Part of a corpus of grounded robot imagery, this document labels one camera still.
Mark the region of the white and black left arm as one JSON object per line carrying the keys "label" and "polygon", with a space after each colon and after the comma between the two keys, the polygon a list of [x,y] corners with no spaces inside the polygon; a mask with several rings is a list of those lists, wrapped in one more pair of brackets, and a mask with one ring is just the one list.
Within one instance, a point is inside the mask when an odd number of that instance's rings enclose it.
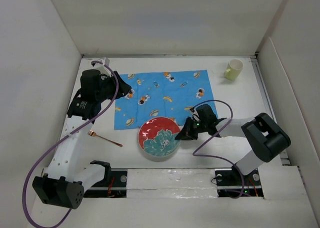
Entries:
{"label": "white and black left arm", "polygon": [[106,186],[111,182],[111,165],[94,160],[84,170],[77,172],[76,164],[84,138],[88,137],[95,117],[102,112],[102,102],[124,97],[131,90],[114,71],[111,75],[97,69],[83,71],[80,88],[75,93],[68,111],[67,120],[79,122],[81,129],[72,128],[66,140],[58,145],[55,155],[42,177],[33,179],[32,187],[44,204],[76,209],[85,192],[98,183]]}

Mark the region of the pale yellow paper cup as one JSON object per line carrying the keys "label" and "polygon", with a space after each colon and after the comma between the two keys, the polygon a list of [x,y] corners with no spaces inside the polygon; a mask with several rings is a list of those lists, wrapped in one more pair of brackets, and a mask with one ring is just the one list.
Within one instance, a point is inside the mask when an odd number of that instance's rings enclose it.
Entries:
{"label": "pale yellow paper cup", "polygon": [[224,72],[224,77],[230,81],[234,81],[241,71],[243,70],[244,64],[239,59],[232,59],[229,61],[227,69]]}

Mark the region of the copper fork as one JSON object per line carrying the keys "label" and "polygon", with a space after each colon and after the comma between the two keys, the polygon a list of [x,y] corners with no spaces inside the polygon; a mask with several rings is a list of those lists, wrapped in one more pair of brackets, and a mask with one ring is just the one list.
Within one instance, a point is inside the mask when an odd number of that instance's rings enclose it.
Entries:
{"label": "copper fork", "polygon": [[96,132],[94,132],[94,131],[92,131],[92,130],[90,130],[90,131],[88,132],[88,135],[90,135],[90,136],[92,136],[92,137],[98,137],[98,138],[101,138],[101,139],[103,139],[103,140],[106,140],[106,141],[108,141],[108,142],[110,142],[110,143],[112,143],[112,144],[114,144],[114,145],[118,146],[118,147],[123,147],[123,145],[122,145],[122,144],[117,143],[117,142],[112,141],[112,140],[109,140],[109,139],[107,139],[107,138],[105,138],[105,137],[102,137],[102,136],[98,135]]}

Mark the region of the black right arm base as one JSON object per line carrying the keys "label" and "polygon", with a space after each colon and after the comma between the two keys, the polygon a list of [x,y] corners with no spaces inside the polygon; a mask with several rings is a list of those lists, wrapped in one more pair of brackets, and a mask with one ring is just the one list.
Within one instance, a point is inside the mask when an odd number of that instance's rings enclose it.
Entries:
{"label": "black right arm base", "polygon": [[243,176],[234,168],[220,168],[214,170],[211,183],[216,185],[218,197],[263,197],[263,189],[258,169]]}

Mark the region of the blue space-print cloth placemat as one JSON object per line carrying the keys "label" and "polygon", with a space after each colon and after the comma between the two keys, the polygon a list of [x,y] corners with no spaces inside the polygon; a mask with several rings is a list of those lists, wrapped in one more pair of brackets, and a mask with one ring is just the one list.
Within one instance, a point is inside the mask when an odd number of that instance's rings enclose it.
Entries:
{"label": "blue space-print cloth placemat", "polygon": [[115,102],[115,130],[139,128],[154,117],[167,117],[184,125],[194,105],[214,98],[207,70],[131,73],[120,77],[131,90]]}

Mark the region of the red and teal floral plate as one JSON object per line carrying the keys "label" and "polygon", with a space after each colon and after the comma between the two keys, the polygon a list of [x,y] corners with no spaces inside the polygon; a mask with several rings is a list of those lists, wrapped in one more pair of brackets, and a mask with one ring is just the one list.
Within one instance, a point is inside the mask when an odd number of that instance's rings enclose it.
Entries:
{"label": "red and teal floral plate", "polygon": [[176,140],[179,132],[179,126],[172,119],[155,117],[140,127],[137,141],[143,155],[148,159],[164,161],[177,152],[181,143]]}

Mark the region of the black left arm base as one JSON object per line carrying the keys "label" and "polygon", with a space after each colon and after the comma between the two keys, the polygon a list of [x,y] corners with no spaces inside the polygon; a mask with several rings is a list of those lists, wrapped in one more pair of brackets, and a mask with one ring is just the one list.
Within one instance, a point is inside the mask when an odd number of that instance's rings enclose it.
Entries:
{"label": "black left arm base", "polygon": [[84,198],[126,198],[127,169],[112,169],[109,181],[99,181],[88,189]]}

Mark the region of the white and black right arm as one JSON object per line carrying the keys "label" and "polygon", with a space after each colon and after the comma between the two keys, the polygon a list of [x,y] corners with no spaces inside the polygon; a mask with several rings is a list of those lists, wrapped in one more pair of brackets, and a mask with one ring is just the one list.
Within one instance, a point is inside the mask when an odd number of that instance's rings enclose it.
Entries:
{"label": "white and black right arm", "polygon": [[212,137],[247,139],[251,151],[233,165],[237,169],[231,172],[232,181],[238,185],[248,181],[253,170],[269,163],[291,145],[289,136],[266,113],[249,119],[218,119],[214,114],[199,115],[196,119],[188,117],[175,139],[197,140],[200,133],[208,133]]}

